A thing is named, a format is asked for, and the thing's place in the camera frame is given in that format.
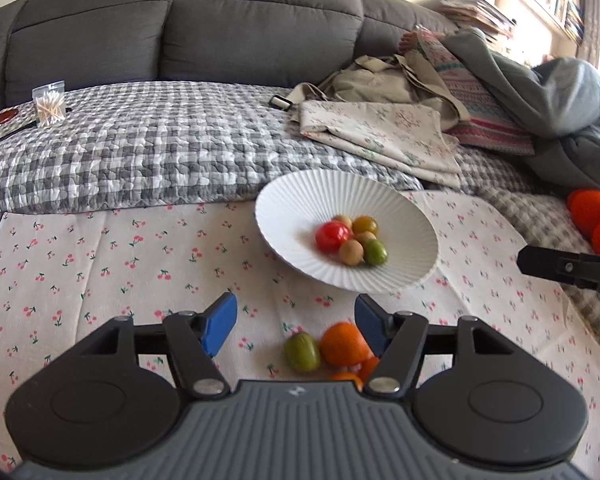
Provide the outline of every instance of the white logo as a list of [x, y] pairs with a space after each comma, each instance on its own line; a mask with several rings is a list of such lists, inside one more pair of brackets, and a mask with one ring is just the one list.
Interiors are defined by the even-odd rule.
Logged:
[[302, 386], [294, 386], [290, 390], [287, 390], [294, 397], [300, 397], [306, 393], [306, 390]]

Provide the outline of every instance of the canvas bag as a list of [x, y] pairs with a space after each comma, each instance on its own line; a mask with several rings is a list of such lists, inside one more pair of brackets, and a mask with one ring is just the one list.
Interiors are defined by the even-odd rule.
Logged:
[[442, 130], [467, 122], [470, 115], [453, 97], [431, 63], [419, 52], [377, 58], [361, 56], [318, 86], [300, 83], [283, 98], [289, 109], [306, 99], [339, 102], [422, 104], [440, 114]]

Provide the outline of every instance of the gray sofa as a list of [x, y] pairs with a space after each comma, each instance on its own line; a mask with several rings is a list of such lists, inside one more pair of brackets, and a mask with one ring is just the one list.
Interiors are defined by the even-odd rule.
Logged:
[[0, 8], [0, 109], [62, 79], [317, 83], [418, 23], [456, 28], [403, 0], [18, 0]]

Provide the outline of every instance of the metal screw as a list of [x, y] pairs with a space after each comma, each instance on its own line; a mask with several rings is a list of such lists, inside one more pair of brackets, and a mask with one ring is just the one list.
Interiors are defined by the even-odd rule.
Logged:
[[369, 387], [379, 394], [394, 394], [400, 389], [400, 383], [393, 377], [376, 377], [369, 381]]
[[200, 379], [193, 384], [197, 394], [204, 396], [216, 396], [224, 392], [224, 383], [218, 379]]

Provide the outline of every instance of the cherry print tablecloth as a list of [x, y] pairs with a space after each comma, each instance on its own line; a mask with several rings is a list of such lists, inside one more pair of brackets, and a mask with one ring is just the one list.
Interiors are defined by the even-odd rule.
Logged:
[[[515, 255], [522, 237], [482, 200], [444, 192], [408, 196], [438, 232], [440, 264], [424, 283], [376, 301], [389, 312], [412, 310], [440, 324], [479, 316], [571, 381], [590, 415], [574, 461], [600, 478], [600, 346], [560, 286], [520, 274]], [[238, 371], [245, 378], [297, 379], [281, 356], [285, 338], [299, 330], [319, 338], [334, 322], [351, 320], [355, 294], [279, 261], [258, 232], [253, 207], [215, 203], [4, 216], [1, 465], [12, 468], [18, 461], [2, 416], [11, 391], [112, 316], [154, 323], [178, 310], [203, 310], [231, 290], [240, 310], [216, 358], [222, 373], [231, 384]], [[141, 364], [168, 376], [160, 356], [144, 356]], [[427, 358], [422, 377], [448, 366], [442, 356]], [[314, 376], [332, 372], [325, 367]]]

